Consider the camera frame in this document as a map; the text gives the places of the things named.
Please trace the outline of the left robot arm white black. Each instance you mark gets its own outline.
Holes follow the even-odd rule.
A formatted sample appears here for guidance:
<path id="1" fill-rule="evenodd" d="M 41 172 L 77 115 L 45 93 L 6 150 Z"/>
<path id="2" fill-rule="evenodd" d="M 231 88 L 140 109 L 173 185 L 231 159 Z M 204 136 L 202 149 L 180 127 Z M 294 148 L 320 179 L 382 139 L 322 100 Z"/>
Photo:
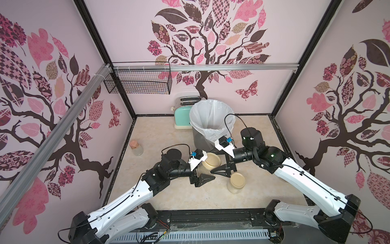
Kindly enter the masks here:
<path id="1" fill-rule="evenodd" d="M 204 150 L 190 153 L 188 161 L 181 151 L 169 149 L 151 169 L 141 174 L 138 182 L 127 192 L 89 214 L 81 211 L 72 219 L 66 244 L 109 244 L 116 238 L 139 228 L 155 226 L 158 213 L 148 202 L 167 188 L 172 180 L 188 178 L 196 188 L 215 179 L 198 175 L 196 168 L 207 159 Z"/>

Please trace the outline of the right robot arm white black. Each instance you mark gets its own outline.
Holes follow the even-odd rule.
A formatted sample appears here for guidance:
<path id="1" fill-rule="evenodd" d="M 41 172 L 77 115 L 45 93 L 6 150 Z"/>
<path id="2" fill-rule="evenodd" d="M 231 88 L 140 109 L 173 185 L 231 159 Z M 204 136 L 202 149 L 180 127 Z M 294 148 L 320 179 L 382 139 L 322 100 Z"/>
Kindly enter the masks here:
<path id="1" fill-rule="evenodd" d="M 316 228 L 337 243 L 345 243 L 353 233 L 351 228 L 359 212 L 360 199 L 332 189 L 300 167 L 281 149 L 267 146 L 257 129 L 243 129 L 241 138 L 241 148 L 236 148 L 230 137 L 222 136 L 215 140 L 214 147 L 227 153 L 229 160 L 225 165 L 213 169 L 212 173 L 230 178 L 232 172 L 237 170 L 236 164 L 253 161 L 259 168 L 290 183 L 314 203 L 313 206 L 300 206 L 274 199 L 263 212 L 268 224 L 274 226 L 282 222 L 295 222 Z"/>

